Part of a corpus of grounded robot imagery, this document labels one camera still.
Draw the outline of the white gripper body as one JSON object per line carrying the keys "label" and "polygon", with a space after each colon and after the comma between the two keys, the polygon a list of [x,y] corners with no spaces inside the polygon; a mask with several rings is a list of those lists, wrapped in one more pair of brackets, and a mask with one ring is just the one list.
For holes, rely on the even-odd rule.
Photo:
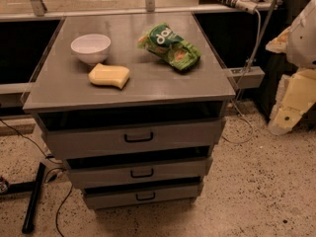
{"label": "white gripper body", "polygon": [[270,114],[269,131],[286,134],[316,103],[316,70],[299,68],[292,76],[283,75],[276,90],[276,103]]}

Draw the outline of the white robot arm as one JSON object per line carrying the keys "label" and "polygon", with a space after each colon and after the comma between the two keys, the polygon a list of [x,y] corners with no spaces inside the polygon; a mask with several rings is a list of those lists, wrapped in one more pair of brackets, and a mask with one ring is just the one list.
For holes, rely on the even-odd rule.
{"label": "white robot arm", "polygon": [[283,135],[316,104],[316,0],[310,0],[291,26],[267,43],[266,50],[285,53],[286,60],[298,67],[293,75],[281,78],[270,115],[269,131]]}

